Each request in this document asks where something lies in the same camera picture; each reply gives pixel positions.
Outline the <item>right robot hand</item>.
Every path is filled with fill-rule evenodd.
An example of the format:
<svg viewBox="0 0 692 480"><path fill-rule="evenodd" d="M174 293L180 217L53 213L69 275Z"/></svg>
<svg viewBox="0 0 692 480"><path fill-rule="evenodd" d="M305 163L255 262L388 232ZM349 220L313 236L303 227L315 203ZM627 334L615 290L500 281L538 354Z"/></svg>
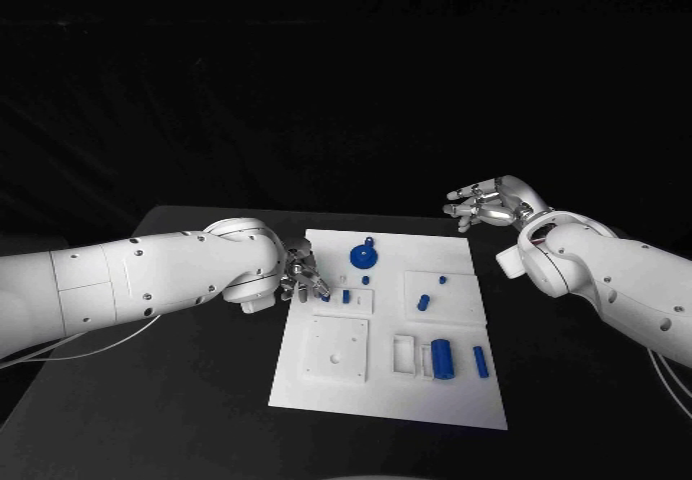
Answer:
<svg viewBox="0 0 692 480"><path fill-rule="evenodd" d="M484 223L517 230L553 211L535 189L516 176L503 175L476 182L447 193L442 212L457 220L457 231L465 233Z"/></svg>

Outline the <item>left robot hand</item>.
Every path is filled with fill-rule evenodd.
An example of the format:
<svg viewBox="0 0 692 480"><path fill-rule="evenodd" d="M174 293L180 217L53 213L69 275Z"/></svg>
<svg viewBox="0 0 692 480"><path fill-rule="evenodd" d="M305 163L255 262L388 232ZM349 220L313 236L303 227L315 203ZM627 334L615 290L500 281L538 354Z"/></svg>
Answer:
<svg viewBox="0 0 692 480"><path fill-rule="evenodd" d="M281 300L288 301L292 297L297 297L298 301L305 303L308 296L328 299L330 287L318 273L310 241L305 238L291 238L284 242L284 249L285 265L279 281Z"/></svg>

